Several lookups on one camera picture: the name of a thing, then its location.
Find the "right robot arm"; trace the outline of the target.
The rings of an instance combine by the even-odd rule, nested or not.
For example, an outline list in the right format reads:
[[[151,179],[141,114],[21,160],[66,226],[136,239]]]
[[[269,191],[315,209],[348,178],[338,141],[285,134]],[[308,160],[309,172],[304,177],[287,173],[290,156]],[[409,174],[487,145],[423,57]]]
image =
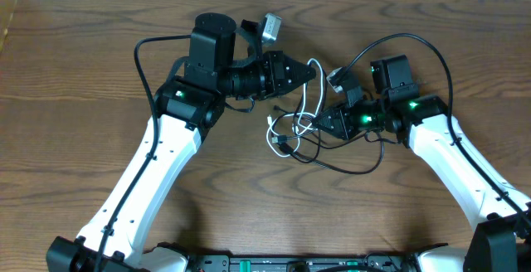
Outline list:
[[[446,103],[422,96],[406,56],[370,64],[378,100],[364,97],[358,79],[344,67],[327,81],[344,102],[330,106],[313,124],[344,140],[367,131],[395,134],[440,178],[470,223],[465,249],[434,245],[409,255],[403,271],[528,271],[530,199],[504,179],[466,137]]]

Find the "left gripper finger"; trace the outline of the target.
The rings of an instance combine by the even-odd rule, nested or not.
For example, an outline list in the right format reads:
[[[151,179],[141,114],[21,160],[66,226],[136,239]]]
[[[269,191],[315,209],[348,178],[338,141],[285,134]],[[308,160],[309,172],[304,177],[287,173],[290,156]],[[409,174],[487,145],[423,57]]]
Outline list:
[[[316,71],[310,66],[290,67],[286,71],[285,93],[290,93],[303,84],[311,81],[316,76]]]
[[[285,58],[285,70],[290,73],[315,73],[315,69],[312,66],[289,56]]]

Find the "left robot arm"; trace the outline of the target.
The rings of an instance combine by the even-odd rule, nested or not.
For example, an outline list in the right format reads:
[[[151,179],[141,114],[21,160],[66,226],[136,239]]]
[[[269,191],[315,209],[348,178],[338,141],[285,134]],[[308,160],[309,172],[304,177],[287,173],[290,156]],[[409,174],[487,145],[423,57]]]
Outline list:
[[[151,116],[142,142],[113,191],[74,240],[57,237],[46,253],[51,271],[184,271],[187,256],[169,245],[144,248],[169,190],[227,100],[258,102],[286,95],[315,70],[272,49],[281,20],[235,22],[203,13],[156,91],[147,93]]]

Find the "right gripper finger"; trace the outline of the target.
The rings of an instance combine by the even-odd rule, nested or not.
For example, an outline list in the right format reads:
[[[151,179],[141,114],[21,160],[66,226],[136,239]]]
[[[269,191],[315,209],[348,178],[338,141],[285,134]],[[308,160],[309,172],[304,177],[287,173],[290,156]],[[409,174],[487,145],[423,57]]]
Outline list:
[[[313,122],[324,122],[334,118],[334,108],[328,107],[313,118]]]
[[[326,133],[330,134],[332,132],[332,121],[328,118],[313,119],[312,125]]]

